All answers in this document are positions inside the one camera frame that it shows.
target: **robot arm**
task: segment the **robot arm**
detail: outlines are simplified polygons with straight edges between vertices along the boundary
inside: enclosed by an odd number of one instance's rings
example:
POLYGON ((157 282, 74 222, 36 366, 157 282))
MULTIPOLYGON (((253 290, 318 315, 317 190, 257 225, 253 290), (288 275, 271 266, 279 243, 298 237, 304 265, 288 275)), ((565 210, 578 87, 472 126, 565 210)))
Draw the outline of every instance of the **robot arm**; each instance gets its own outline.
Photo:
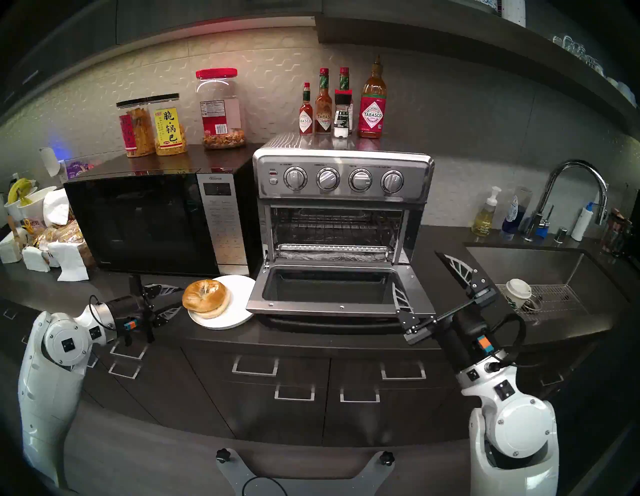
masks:
MULTIPOLYGON (((466 290, 469 301, 417 326, 406 326, 405 339, 415 344, 434 338, 456 373, 464 396, 478 396, 482 407, 471 414, 472 495, 553 496, 557 489, 556 417, 548 401, 524 394, 516 385, 517 364, 500 348, 494 333, 510 321, 519 324, 512 348, 526 336, 524 320, 510 314, 494 328, 480 309, 497 291, 464 262, 437 253, 466 290)), ((402 315, 401 322, 413 319, 402 315)))
POLYGON ((90 303, 79 317, 42 312, 33 323, 18 382, 22 450, 27 462, 58 487, 67 487, 64 440, 76 415, 93 345, 105 346, 119 335, 128 345, 134 327, 146 329, 151 342, 151 326, 162 325, 180 309, 173 304, 154 312, 150 300, 181 288, 142 288, 138 276, 131 277, 130 286, 132 295, 90 303))
POLYGON ((20 368, 18 399, 24 456, 58 487, 67 486, 64 439, 76 415, 92 346, 103 346, 115 337, 115 331, 101 327, 91 312, 113 324, 104 303, 88 305, 75 319, 42 312, 33 323, 20 368))

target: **oven knob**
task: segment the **oven knob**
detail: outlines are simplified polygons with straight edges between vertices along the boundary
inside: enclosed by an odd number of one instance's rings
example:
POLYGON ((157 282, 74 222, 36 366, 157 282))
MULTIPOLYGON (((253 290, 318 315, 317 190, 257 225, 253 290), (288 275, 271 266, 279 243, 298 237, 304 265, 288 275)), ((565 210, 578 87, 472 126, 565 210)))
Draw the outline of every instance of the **oven knob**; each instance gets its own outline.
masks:
POLYGON ((289 167, 284 171, 284 184, 297 191, 307 185, 307 173, 300 167, 289 167))
POLYGON ((366 169, 356 169, 349 176, 349 185, 353 191, 367 191, 371 186, 371 174, 366 169))
POLYGON ((318 172, 316 182, 323 191, 333 191, 340 184, 340 174, 332 167, 325 167, 318 172))
POLYGON ((404 177, 402 177, 400 171, 390 170, 382 176, 380 186, 386 193, 397 193, 402 188, 403 183, 404 177))

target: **yellow label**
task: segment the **yellow label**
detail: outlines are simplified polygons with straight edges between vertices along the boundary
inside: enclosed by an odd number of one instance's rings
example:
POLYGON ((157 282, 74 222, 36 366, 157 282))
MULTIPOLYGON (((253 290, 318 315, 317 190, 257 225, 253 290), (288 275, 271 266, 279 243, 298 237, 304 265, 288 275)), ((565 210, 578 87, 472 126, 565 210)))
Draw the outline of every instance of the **yellow label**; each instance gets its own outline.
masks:
POLYGON ((178 111, 175 107, 160 109, 154 112, 156 131, 158 133, 158 146, 160 148, 173 148, 182 145, 182 134, 178 122, 178 111))

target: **sink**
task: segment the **sink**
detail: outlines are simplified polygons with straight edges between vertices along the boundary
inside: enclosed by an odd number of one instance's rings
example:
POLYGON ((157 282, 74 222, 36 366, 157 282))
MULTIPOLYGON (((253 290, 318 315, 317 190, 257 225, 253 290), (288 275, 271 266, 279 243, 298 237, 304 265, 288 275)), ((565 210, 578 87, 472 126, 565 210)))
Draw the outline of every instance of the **sink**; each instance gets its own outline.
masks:
POLYGON ((616 314, 628 301, 609 277, 578 250, 535 250, 468 246, 467 250, 504 292, 512 278, 522 279, 540 299, 539 310, 517 311, 527 321, 616 314))

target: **bagel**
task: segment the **bagel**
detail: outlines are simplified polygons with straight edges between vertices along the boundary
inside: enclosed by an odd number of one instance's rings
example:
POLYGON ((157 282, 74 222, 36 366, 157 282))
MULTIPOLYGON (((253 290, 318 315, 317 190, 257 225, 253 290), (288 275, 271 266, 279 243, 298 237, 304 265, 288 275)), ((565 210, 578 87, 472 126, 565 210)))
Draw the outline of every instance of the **bagel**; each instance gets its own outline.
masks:
POLYGON ((187 286, 182 294, 182 306, 203 319, 218 317, 227 308, 231 293, 219 281, 204 279, 187 286))

